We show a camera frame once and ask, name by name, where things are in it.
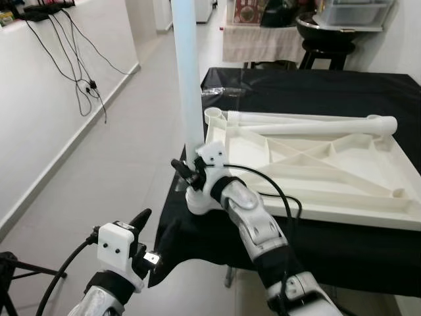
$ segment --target tripod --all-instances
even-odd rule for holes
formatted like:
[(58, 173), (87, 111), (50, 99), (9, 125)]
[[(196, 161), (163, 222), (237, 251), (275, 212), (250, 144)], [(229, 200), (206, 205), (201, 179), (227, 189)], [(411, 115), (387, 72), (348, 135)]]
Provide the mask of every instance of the tripod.
[[(16, 268), (31, 272), (13, 276)], [(9, 293), (7, 293), (12, 280), (38, 275), (40, 273), (44, 273), (46, 275), (56, 275), (57, 271), (21, 262), (11, 252), (0, 253), (0, 312), (4, 306), (9, 316), (18, 316), (11, 297), (9, 296)], [(63, 273), (61, 277), (66, 278), (67, 274)]]

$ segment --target beige cloth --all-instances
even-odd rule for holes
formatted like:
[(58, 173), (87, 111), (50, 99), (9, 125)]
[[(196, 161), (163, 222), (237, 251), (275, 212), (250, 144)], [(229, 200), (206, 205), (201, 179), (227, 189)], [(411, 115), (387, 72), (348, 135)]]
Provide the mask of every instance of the beige cloth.
[(224, 30), (223, 61), (245, 63), (287, 60), (300, 63), (303, 59), (305, 54), (305, 50), (301, 47), (303, 38), (296, 27), (244, 26), (232, 24), (232, 18), (228, 14), (225, 14), (224, 18), (222, 21)]

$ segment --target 3d-printed tray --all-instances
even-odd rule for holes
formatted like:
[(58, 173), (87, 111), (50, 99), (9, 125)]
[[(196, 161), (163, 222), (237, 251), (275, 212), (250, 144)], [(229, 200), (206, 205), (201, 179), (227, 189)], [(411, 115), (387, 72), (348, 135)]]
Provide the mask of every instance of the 3d-printed tray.
[[(256, 114), (321, 123), (365, 119)], [(227, 113), (208, 122), (206, 142), (223, 142), (230, 163), (260, 170), (285, 194), (300, 199), (302, 218), (421, 230), (421, 177), (392, 136), (262, 136), (239, 125), (264, 123), (238, 123)], [(284, 124), (293, 122), (284, 120)], [(239, 170), (232, 173), (256, 191), (276, 194), (258, 176)], [(285, 216), (280, 198), (264, 197), (264, 203), (271, 214)], [(295, 216), (295, 202), (290, 206)]]

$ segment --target plastic storage box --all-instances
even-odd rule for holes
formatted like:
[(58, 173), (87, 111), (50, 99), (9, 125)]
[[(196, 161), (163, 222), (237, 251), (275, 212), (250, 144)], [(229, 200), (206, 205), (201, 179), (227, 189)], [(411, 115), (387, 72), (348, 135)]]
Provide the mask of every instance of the plastic storage box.
[(382, 27), (393, 0), (320, 0), (317, 17), (328, 26)]

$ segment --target stool seat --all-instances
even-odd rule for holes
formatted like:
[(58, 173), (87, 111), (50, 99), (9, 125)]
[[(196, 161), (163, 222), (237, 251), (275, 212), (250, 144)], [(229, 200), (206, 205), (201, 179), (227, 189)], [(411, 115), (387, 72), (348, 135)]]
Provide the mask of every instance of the stool seat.
[(323, 42), (310, 41), (303, 42), (303, 49), (306, 53), (300, 64), (300, 69), (311, 69), (316, 58), (331, 59), (329, 70), (343, 70), (346, 58), (355, 50), (355, 45), (351, 42)]

